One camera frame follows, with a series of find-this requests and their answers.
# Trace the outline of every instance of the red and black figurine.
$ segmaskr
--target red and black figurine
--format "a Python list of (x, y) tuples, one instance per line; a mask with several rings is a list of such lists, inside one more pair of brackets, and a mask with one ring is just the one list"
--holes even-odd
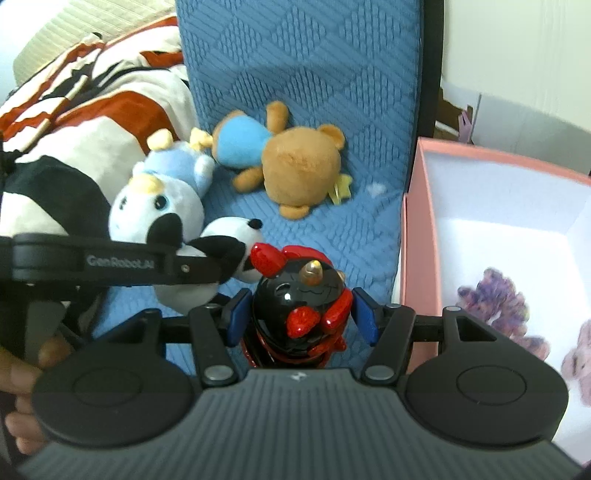
[(242, 341), (253, 367), (321, 368), (334, 351), (346, 349), (342, 334), (353, 294), (323, 253), (255, 244), (251, 261), (263, 275)]

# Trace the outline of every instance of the teddy bear ear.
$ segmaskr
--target teddy bear ear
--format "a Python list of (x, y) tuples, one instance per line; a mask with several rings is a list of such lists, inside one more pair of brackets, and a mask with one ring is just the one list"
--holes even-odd
[(335, 147), (338, 150), (343, 150), (343, 147), (345, 146), (345, 135), (339, 127), (331, 124), (324, 124), (318, 127), (318, 131), (328, 135), (332, 141), (335, 142)]

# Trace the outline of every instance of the yellow star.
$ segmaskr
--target yellow star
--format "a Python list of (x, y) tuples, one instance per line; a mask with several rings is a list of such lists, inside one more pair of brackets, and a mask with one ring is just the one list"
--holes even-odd
[(329, 192), (330, 200), (335, 205), (340, 205), (343, 200), (351, 198), (350, 185), (353, 182), (351, 175), (339, 174), (334, 188)]

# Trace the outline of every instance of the plush toy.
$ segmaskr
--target plush toy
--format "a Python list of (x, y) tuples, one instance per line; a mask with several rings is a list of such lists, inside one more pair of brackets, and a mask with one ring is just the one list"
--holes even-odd
[(219, 282), (209, 285), (155, 285), (158, 301), (187, 315), (197, 306), (211, 302), (219, 286), (230, 278), (256, 283), (261, 274), (254, 268), (250, 253), (253, 245), (263, 241), (259, 219), (224, 217), (206, 226), (201, 237), (179, 249), (179, 255), (215, 258), (222, 272)]
[(338, 127), (286, 130), (288, 117), (282, 102), (267, 106), (266, 126), (242, 111), (233, 111), (212, 135), (194, 131), (191, 141), (196, 148), (211, 148), (220, 165), (243, 170), (233, 181), (238, 192), (250, 192), (264, 181), (280, 214), (296, 220), (308, 215), (310, 207), (327, 195), (335, 204), (349, 198), (352, 179), (340, 174), (345, 136)]
[(111, 240), (181, 248), (203, 230), (203, 205), (186, 182), (139, 173), (119, 192), (109, 215)]
[(148, 137), (150, 153), (115, 198), (109, 216), (111, 239), (181, 248), (203, 229), (203, 204), (215, 169), (198, 142), (174, 142), (169, 130)]
[(144, 161), (136, 163), (134, 176), (150, 173), (182, 180), (203, 198), (212, 184), (215, 161), (201, 152), (199, 135), (200, 130), (193, 129), (189, 142), (174, 142), (169, 130), (153, 133), (148, 137), (151, 151)]

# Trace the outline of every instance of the gold horn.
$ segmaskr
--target gold horn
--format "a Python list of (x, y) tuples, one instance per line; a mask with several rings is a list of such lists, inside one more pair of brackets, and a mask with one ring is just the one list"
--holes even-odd
[(309, 261), (300, 270), (300, 280), (309, 287), (315, 287), (322, 282), (322, 265), (318, 260)]
[(164, 191), (164, 183), (154, 175), (140, 173), (139, 175), (131, 177), (129, 188), (135, 193), (157, 195)]

